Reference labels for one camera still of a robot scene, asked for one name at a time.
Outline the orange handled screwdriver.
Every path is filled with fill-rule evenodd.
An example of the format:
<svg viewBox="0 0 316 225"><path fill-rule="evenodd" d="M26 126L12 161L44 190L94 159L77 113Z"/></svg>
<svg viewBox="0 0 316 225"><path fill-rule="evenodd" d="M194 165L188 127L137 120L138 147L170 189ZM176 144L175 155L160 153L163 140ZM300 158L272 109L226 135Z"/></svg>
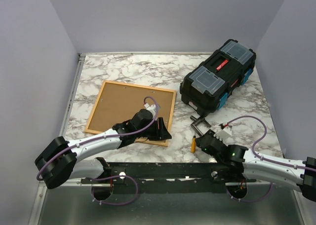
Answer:
<svg viewBox="0 0 316 225"><path fill-rule="evenodd" d="M192 144L191 144L191 153L196 152L196 135L193 136Z"/></svg>

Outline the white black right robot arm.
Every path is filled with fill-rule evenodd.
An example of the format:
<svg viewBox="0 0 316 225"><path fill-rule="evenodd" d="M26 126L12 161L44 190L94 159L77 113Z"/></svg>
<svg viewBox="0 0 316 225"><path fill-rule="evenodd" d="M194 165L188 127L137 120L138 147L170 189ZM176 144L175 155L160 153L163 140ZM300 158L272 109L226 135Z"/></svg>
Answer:
<svg viewBox="0 0 316 225"><path fill-rule="evenodd" d="M316 159L313 157L293 160L255 155L247 147L225 145L211 130L196 138L196 145L227 168L230 182L262 180L296 190L310 201L316 200Z"/></svg>

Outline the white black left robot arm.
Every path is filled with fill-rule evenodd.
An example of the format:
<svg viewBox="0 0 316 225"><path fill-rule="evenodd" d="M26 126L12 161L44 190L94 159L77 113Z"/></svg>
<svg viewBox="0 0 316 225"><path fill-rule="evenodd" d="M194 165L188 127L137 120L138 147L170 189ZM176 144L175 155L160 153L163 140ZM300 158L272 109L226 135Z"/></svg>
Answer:
<svg viewBox="0 0 316 225"><path fill-rule="evenodd" d="M145 104L132 119L91 137L70 141L56 137L35 160L39 171L36 179L45 182L48 189L57 188L71 178L79 162L104 151L123 148L139 138L149 141L172 138L155 105Z"/></svg>

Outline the orange wooden picture frame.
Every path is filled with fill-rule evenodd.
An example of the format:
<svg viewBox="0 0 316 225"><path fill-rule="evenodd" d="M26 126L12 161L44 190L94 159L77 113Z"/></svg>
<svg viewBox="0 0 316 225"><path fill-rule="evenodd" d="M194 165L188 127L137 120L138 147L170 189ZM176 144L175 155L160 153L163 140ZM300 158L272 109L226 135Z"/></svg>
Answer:
<svg viewBox="0 0 316 225"><path fill-rule="evenodd" d="M155 88L143 85L127 84L114 81L104 81L89 120L85 127L86 133L99 134L122 123L144 108L144 104L160 105L158 117L162 117L164 125L171 134L171 122L175 106L176 92L174 90ZM168 146L169 140L149 141L147 144Z"/></svg>

